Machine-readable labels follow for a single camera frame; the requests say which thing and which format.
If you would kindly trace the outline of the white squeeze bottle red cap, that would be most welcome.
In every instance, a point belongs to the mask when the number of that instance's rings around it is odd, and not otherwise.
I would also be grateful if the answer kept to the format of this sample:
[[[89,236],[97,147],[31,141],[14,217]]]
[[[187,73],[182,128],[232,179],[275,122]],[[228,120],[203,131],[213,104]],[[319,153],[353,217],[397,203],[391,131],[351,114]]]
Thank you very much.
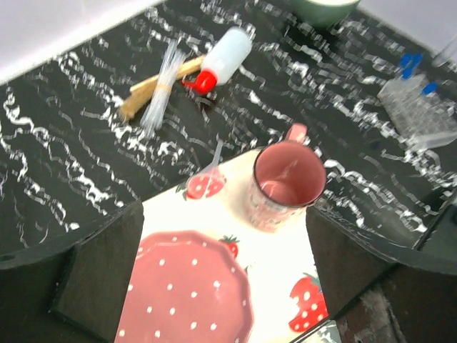
[[[201,95],[224,85],[251,53],[252,43],[246,30],[231,27],[208,52],[201,62],[194,81],[182,81],[184,86]]]

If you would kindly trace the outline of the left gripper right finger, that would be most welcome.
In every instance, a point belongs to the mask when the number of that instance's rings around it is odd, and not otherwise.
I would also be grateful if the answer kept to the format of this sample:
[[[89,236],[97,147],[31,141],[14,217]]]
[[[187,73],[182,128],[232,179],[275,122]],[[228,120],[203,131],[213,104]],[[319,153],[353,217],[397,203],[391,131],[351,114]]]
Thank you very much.
[[[342,342],[456,341],[456,206],[420,250],[355,233],[317,209],[306,227]]]

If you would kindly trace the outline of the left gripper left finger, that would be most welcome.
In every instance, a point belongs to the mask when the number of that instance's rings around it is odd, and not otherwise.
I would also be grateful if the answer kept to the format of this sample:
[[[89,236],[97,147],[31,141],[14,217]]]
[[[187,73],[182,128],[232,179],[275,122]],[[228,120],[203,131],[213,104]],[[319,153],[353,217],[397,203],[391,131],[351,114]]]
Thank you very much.
[[[144,224],[137,200],[1,255],[2,342],[113,342]]]

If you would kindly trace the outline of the blue capped test tube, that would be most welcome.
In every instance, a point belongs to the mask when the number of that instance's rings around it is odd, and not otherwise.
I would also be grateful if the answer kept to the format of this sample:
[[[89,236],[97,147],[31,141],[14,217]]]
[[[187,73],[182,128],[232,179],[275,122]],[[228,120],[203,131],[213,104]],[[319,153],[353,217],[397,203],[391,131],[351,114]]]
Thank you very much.
[[[401,57],[400,68],[401,69],[415,69],[422,61],[423,54],[404,54]]]
[[[421,95],[428,96],[430,94],[433,94],[437,90],[437,88],[438,85],[436,82],[430,82],[422,88]]]
[[[405,68],[402,71],[402,79],[407,80],[410,79],[413,75],[413,68]]]

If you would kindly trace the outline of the clear plastic funnel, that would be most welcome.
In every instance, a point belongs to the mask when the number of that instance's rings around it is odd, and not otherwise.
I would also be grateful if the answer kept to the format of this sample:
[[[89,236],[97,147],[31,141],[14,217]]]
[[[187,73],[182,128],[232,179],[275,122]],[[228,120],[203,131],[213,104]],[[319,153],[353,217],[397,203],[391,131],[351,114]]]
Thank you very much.
[[[218,141],[211,163],[186,182],[187,199],[206,199],[219,193],[226,184],[225,176],[220,172],[219,159],[223,142]]]

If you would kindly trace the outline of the bundle of clear pipettes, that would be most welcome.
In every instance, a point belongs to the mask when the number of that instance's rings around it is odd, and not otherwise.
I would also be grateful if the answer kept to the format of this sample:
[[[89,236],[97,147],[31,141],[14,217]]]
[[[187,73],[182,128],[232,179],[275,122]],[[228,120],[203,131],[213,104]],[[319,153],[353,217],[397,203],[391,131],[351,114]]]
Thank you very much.
[[[152,137],[155,130],[161,128],[172,86],[185,58],[185,53],[178,48],[178,42],[176,40],[171,40],[166,53],[164,54],[159,78],[152,94],[151,102],[146,107],[140,121],[140,126],[144,130],[145,136],[148,138]]]

